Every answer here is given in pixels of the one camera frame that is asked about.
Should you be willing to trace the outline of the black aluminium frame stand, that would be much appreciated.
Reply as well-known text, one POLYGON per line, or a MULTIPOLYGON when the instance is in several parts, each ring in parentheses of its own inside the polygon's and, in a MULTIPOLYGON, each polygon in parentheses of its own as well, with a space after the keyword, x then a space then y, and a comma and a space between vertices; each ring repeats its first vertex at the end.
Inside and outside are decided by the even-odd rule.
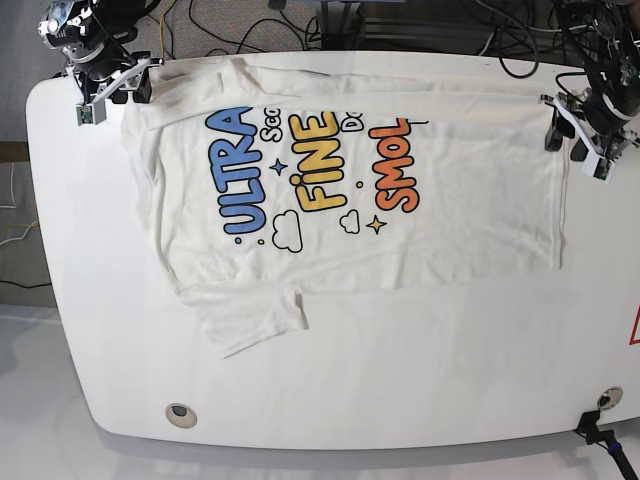
POLYGON ((357 50, 365 39, 366 5, 371 1, 316 1, 323 51, 357 50))

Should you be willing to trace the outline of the white printed T-shirt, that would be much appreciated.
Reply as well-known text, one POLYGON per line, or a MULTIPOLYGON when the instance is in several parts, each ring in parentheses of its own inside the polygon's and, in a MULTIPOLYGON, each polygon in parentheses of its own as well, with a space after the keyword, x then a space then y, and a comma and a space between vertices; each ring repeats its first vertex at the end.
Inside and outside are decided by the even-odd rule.
POLYGON ((124 109, 137 214, 230 357, 311 294, 558 269, 566 164, 529 87, 204 64, 124 109))

